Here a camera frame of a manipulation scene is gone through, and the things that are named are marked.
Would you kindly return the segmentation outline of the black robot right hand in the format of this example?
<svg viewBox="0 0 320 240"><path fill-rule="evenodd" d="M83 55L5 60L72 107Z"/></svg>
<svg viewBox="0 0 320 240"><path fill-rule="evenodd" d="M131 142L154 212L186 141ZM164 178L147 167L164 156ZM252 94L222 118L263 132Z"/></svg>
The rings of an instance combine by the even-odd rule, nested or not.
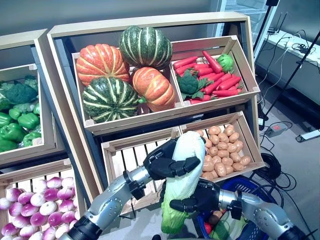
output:
<svg viewBox="0 0 320 240"><path fill-rule="evenodd" d="M207 212L219 206L220 188L217 184L200 178L194 193L184 199L173 199L169 206L179 212Z"/></svg>

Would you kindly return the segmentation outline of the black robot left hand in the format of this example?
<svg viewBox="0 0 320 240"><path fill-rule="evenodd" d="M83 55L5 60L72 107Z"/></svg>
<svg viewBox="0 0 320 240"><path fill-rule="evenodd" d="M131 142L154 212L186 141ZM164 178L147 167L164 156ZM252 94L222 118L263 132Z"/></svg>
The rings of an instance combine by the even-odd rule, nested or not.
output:
<svg viewBox="0 0 320 240"><path fill-rule="evenodd" d="M180 138L170 139L146 156L143 165L153 180L183 176L200 164L201 161L196 156L185 157L178 161L172 159L177 141Z"/></svg>

